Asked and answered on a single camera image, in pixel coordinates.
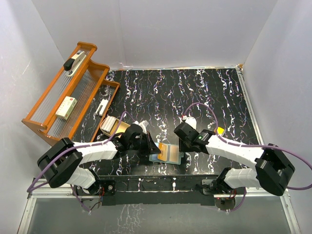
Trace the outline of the mint green card holder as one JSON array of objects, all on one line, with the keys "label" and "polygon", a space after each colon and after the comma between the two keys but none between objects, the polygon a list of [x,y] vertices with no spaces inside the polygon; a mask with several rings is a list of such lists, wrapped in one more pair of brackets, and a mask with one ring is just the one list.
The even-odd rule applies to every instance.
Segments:
[{"label": "mint green card holder", "polygon": [[167,161],[161,161],[157,159],[158,154],[153,154],[149,156],[149,161],[151,162],[159,162],[159,163],[168,163],[168,164],[175,164],[180,165],[181,159],[184,157],[184,153],[179,151],[178,145],[172,145],[168,144],[168,159]]}]

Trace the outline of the tan oval wooden tray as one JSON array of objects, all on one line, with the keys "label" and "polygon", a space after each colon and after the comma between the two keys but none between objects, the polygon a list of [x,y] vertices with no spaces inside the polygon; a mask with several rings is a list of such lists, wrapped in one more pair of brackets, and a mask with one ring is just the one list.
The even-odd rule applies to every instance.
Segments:
[{"label": "tan oval wooden tray", "polygon": [[118,133],[124,133],[125,130],[130,126],[129,124],[127,124],[127,123],[125,123],[125,122],[123,122],[123,121],[121,122],[121,124],[119,125],[119,127],[117,127],[118,124],[119,124],[119,120],[117,119],[117,122],[115,123],[115,125],[114,125],[112,131],[111,131],[110,133],[105,133],[105,132],[103,132],[103,133],[104,133],[106,136],[109,136],[109,137],[110,137],[114,131],[116,131],[116,132],[115,132],[116,134],[118,134]]}]

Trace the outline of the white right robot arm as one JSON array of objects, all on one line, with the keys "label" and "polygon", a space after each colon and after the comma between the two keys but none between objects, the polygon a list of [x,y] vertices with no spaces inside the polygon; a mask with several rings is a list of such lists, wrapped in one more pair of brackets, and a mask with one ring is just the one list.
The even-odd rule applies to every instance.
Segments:
[{"label": "white right robot arm", "polygon": [[217,133],[209,130],[198,132],[186,122],[180,123],[174,133],[179,138],[182,152],[222,156],[245,165],[243,169],[227,167],[217,179],[201,184],[208,191],[227,194],[236,188],[255,187],[281,196],[295,172],[295,167],[285,154],[273,145],[254,147],[222,140]]}]

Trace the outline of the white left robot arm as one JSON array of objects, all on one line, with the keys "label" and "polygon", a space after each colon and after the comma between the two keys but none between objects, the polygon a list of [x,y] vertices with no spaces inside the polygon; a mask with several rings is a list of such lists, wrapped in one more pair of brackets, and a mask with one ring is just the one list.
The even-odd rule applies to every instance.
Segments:
[{"label": "white left robot arm", "polygon": [[82,168],[82,164],[112,161],[129,153],[149,156],[160,152],[143,123],[131,124],[125,132],[116,133],[104,141],[79,143],[62,138],[37,160],[37,166],[51,188],[71,184],[94,195],[100,191],[100,179],[90,169]]}]

